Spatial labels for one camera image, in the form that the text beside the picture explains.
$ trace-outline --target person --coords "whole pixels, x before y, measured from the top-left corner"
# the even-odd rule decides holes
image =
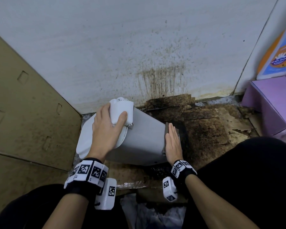
[[[87,156],[102,163],[127,119],[123,112],[113,127],[109,107],[108,103],[96,113]],[[183,160],[180,140],[171,123],[165,139],[168,162],[174,165]],[[183,228],[286,228],[284,142],[268,137],[248,139],[197,173],[184,180],[191,197]],[[112,210],[95,210],[94,201],[90,203],[76,193],[65,194],[59,184],[21,196],[0,214],[0,228],[77,229],[92,225],[129,227],[117,201]]]

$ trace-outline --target brown panel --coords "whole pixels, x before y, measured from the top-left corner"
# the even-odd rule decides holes
[[[71,169],[80,115],[0,38],[0,152]]]
[[[0,211],[34,188],[64,183],[66,178],[66,171],[0,155]]]

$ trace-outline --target detergent bottle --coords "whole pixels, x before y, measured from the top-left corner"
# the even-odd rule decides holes
[[[286,75],[286,30],[275,40],[257,69],[257,80]]]

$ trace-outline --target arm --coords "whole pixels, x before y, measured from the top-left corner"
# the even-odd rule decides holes
[[[171,123],[165,139],[168,162],[173,165],[176,160],[183,160],[180,140]],[[188,175],[185,184],[210,229],[258,228],[246,215],[211,191],[196,175]]]
[[[115,127],[109,117],[110,103],[101,107],[92,125],[92,145],[86,158],[97,158],[102,163],[107,153],[114,148],[127,120],[127,112],[122,112]],[[89,201],[79,194],[66,194],[43,226],[43,229],[80,229]]]

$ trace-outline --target forearm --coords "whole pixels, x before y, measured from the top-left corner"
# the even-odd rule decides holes
[[[211,191],[197,176],[188,175],[185,184],[210,229],[258,228],[242,212]]]
[[[65,195],[47,220],[43,229],[80,229],[89,201],[79,194]]]

